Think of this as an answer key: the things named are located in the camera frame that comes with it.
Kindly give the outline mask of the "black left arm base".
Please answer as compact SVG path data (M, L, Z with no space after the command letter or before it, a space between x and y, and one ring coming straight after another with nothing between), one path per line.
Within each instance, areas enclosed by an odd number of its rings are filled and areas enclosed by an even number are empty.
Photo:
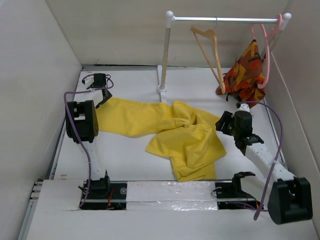
M111 182L110 190L106 188L91 190L87 196L86 190L79 187L82 191L80 199L81 210L107 210L121 211L127 209L127 182Z

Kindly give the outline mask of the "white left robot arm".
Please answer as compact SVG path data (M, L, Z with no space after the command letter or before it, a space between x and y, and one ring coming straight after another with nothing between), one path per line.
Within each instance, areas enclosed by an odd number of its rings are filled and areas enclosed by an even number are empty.
M111 97L109 89L114 83L111 76L105 73L93 73L85 76L81 83L88 86L83 91L67 91L63 95L65 107L65 124L67 136L82 148L88 164L88 178L80 187L85 195L96 194L100 198L107 198L111 194L110 178L106 170L99 166L98 151L94 149L94 139L99 133L96 110ZM101 99L85 101L68 101L68 95L97 93Z

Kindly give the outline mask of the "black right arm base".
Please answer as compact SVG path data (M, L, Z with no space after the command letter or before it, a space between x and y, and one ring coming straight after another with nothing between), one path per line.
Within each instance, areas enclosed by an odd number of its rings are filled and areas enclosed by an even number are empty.
M231 181L216 181L211 195L216 198L219 210L256 210L260 206L250 194L237 191Z

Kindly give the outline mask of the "yellow trousers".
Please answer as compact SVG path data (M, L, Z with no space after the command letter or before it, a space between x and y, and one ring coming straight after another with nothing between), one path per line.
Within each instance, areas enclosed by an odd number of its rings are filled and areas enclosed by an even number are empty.
M216 132L219 117L174 101L146 103L112 97L96 110L99 130L128 137L154 134L146 152L168 157L178 181L214 180L227 152Z

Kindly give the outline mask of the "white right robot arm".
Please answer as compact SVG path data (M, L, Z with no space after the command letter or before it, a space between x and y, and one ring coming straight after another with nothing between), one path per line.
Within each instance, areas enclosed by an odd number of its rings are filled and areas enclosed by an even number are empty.
M277 225L311 220L311 184L288 171L272 156L262 138L253 133L252 121L248 111L225 111L215 124L217 131L233 137L235 146L262 175L258 177L251 171L235 173L229 190L236 198L250 195L261 206L266 205Z

